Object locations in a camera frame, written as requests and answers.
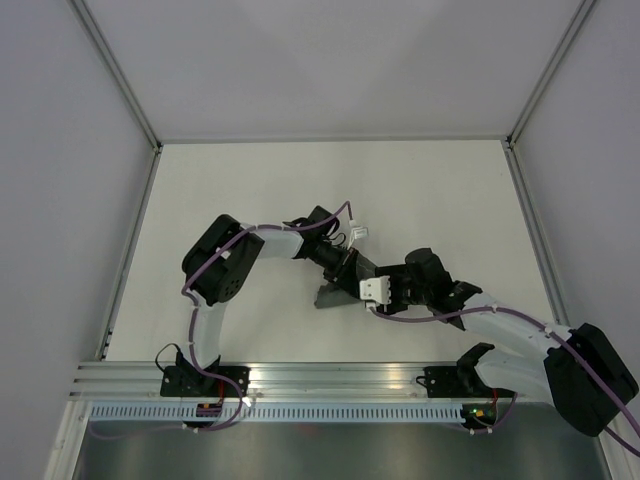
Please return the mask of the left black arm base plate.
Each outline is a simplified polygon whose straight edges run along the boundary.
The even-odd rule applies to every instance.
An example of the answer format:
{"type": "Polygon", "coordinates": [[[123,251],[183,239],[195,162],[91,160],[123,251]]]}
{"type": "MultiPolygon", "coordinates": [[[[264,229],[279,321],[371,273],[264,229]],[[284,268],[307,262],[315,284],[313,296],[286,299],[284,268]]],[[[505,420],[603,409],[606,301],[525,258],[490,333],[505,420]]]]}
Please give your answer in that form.
{"type": "MultiPolygon", "coordinates": [[[[239,365],[222,366],[217,375],[234,381],[245,395],[250,383],[250,368],[239,365]]],[[[160,396],[167,398],[213,398],[222,396],[238,398],[236,389],[224,380],[205,376],[195,370],[191,364],[168,366],[164,370],[160,396]]]]}

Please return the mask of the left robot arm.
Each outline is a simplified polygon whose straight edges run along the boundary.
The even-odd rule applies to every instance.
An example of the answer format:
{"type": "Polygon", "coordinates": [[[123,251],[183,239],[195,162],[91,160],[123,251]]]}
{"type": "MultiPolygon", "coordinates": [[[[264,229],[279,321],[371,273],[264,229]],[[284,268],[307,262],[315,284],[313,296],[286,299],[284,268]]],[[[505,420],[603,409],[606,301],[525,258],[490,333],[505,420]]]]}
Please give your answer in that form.
{"type": "Polygon", "coordinates": [[[376,265],[353,246],[333,244],[338,213],[316,206],[307,217],[282,225],[242,224],[228,214],[219,216],[182,261],[186,282],[182,294],[194,310],[189,324],[190,365],[184,385],[206,396],[218,384],[220,335],[227,303],[240,291],[251,269],[262,259],[310,260],[323,269],[325,284],[314,306],[328,309],[360,301],[359,282],[375,273],[376,265]]]}

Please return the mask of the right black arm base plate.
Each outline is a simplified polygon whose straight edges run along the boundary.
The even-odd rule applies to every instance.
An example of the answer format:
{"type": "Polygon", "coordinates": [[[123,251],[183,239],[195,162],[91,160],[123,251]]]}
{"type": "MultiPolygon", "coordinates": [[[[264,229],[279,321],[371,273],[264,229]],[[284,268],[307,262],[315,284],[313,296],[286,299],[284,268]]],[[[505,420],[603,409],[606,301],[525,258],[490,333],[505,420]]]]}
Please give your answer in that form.
{"type": "Polygon", "coordinates": [[[471,367],[435,365],[424,367],[415,382],[429,398],[498,399],[514,396],[510,390],[488,387],[471,367]]]}

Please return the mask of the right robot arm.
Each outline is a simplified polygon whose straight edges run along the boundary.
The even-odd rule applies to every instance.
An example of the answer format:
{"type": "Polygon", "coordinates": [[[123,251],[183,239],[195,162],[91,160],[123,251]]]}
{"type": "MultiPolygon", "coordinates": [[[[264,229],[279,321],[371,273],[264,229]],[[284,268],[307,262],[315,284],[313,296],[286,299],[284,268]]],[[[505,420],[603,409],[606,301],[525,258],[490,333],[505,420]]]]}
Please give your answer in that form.
{"type": "Polygon", "coordinates": [[[553,406],[574,429],[596,437],[618,416],[632,429],[638,421],[628,404],[639,385],[598,327],[546,323],[510,308],[480,287],[455,280],[429,248],[408,254],[400,265],[378,267],[359,286],[376,316],[399,321],[410,305],[440,321],[484,337],[457,362],[459,388],[478,395],[503,389],[553,406]]]}

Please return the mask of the grey cloth napkin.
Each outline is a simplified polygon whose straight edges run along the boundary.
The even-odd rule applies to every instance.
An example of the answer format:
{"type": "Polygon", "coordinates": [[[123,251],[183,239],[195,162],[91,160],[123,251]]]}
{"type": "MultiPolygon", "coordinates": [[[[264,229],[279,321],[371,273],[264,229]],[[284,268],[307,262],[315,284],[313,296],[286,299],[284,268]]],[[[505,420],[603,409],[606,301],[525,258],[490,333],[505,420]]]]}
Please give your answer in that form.
{"type": "MultiPolygon", "coordinates": [[[[344,248],[341,248],[341,247],[327,247],[324,250],[319,250],[317,253],[312,255],[310,257],[310,259],[316,265],[320,266],[321,268],[322,268],[322,254],[327,249],[344,249],[344,248]]],[[[367,257],[365,257],[362,253],[361,253],[361,255],[362,255],[362,257],[361,257],[361,260],[359,261],[359,266],[361,267],[361,270],[359,271],[360,281],[363,280],[363,279],[371,278],[371,277],[377,277],[376,273],[375,273],[375,270],[376,270],[376,268],[378,266],[375,265],[367,257]]],[[[350,305],[350,304],[353,304],[353,303],[358,303],[360,301],[360,299],[359,300],[355,300],[353,298],[350,298],[346,294],[328,294],[328,295],[325,295],[322,292],[322,287],[324,285],[322,285],[319,288],[319,290],[317,292],[317,295],[316,295],[316,300],[314,302],[314,305],[315,305],[315,307],[317,309],[326,309],[326,308],[345,306],[345,305],[350,305]]]]}

